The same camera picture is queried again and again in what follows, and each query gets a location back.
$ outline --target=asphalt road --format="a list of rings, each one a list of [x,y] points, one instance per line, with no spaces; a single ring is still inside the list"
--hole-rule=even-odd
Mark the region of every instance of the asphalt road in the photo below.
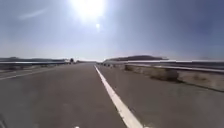
[[[224,93],[97,67],[144,126],[224,127]],[[7,128],[126,128],[94,64],[0,74],[0,114]]]

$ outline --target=white lane marking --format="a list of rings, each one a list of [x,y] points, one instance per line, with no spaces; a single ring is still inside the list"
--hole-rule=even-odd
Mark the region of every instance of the white lane marking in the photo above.
[[[128,107],[122,102],[120,97],[111,88],[111,86],[108,84],[108,82],[104,78],[104,76],[100,73],[98,68],[96,66],[95,66],[95,68],[96,68],[96,71],[98,72],[110,98],[112,99],[115,107],[117,108],[118,113],[120,114],[121,118],[123,119],[125,125],[128,128],[144,128],[143,125],[138,121],[138,119],[131,113],[131,111],[128,109]]]
[[[3,78],[0,78],[0,81],[1,80],[6,80],[6,79],[11,79],[11,78],[16,78],[16,77],[21,77],[21,76],[37,74],[37,73],[41,73],[41,72],[46,72],[46,71],[49,71],[49,70],[52,70],[52,69],[43,70],[43,71],[37,71],[37,72],[31,72],[31,73],[26,73],[26,74],[20,74],[20,75],[15,75],[15,76],[9,76],[9,77],[3,77]]]

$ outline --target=sunlight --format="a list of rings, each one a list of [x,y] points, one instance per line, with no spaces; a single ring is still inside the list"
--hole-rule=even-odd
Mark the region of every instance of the sunlight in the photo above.
[[[103,15],[104,0],[70,0],[82,20],[97,19]]]

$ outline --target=metal guardrail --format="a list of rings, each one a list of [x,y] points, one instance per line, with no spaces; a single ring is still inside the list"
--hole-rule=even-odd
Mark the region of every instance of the metal guardrail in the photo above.
[[[208,61],[208,60],[193,60],[193,61],[176,61],[176,60],[156,60],[156,61],[107,61],[102,64],[112,65],[130,65],[141,67],[156,67],[175,70],[199,71],[209,73],[224,74],[224,61]]]
[[[0,68],[15,69],[16,67],[24,68],[29,66],[49,66],[63,64],[70,64],[70,62],[0,62]]]

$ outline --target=blue sky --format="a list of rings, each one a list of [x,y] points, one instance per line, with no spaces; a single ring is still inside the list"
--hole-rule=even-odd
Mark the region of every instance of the blue sky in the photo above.
[[[222,0],[90,2],[0,0],[0,57],[224,59]]]

